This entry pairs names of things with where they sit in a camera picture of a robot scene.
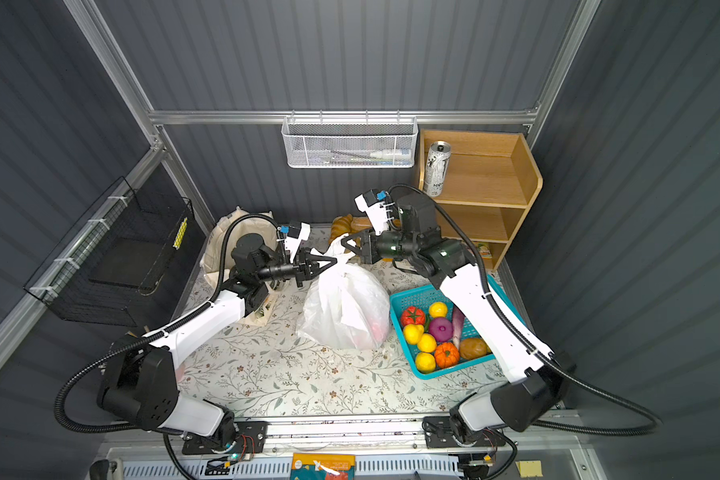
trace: colorful book cover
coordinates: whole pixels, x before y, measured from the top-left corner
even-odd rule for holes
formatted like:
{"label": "colorful book cover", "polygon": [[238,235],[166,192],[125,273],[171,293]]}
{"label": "colorful book cover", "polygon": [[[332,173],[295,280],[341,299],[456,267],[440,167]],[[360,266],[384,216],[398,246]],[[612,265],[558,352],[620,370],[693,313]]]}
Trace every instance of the colorful book cover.
{"label": "colorful book cover", "polygon": [[296,453],[291,464],[291,480],[353,480],[354,455]]}

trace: purple vegetable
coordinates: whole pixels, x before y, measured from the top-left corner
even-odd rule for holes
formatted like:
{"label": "purple vegetable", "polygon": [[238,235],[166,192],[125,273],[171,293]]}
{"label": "purple vegetable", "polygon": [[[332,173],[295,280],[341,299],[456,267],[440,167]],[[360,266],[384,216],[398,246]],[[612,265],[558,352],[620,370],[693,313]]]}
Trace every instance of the purple vegetable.
{"label": "purple vegetable", "polygon": [[438,342],[447,342],[454,334],[454,328],[447,318],[439,316],[429,323],[429,334]]}
{"label": "purple vegetable", "polygon": [[464,313],[454,305],[453,328],[454,336],[451,339],[451,343],[458,349],[458,344],[461,342],[461,331],[464,330]]}

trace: mounting plate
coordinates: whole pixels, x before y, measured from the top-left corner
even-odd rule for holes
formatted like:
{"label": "mounting plate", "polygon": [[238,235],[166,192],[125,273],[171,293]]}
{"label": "mounting plate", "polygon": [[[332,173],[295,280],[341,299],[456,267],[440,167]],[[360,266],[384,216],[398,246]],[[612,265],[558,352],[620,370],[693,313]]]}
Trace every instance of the mounting plate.
{"label": "mounting plate", "polygon": [[[249,436],[253,439],[253,448],[251,449],[251,441],[247,439],[246,453],[261,453],[264,450],[264,442],[266,441],[267,422],[235,422],[238,436]],[[232,447],[225,455],[233,453],[242,454],[243,442],[242,438]],[[204,437],[192,435],[184,441],[181,449],[183,455],[215,455],[208,442]]]}
{"label": "mounting plate", "polygon": [[426,432],[427,448],[459,448],[459,447],[501,447],[507,443],[490,432],[476,437],[474,444],[460,445],[451,433],[451,423],[446,416],[431,416],[422,419],[422,427]]}

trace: red onion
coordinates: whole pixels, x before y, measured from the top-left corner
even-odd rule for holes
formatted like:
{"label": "red onion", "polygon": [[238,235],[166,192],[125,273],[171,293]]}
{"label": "red onion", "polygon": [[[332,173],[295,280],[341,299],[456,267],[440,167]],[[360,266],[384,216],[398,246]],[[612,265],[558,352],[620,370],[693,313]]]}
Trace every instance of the red onion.
{"label": "red onion", "polygon": [[447,318],[439,316],[429,323],[429,334],[438,342],[447,342],[454,334],[454,328]]}

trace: black wire basket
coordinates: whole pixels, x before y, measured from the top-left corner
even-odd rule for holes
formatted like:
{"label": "black wire basket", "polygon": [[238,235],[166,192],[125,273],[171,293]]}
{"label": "black wire basket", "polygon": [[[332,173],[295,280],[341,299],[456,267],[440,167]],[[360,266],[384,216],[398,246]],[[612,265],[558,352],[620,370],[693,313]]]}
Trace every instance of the black wire basket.
{"label": "black wire basket", "polygon": [[109,197],[114,205],[24,289],[63,320],[152,330],[169,322],[200,248],[197,235],[189,246],[185,236],[198,227],[190,200],[154,190]]}

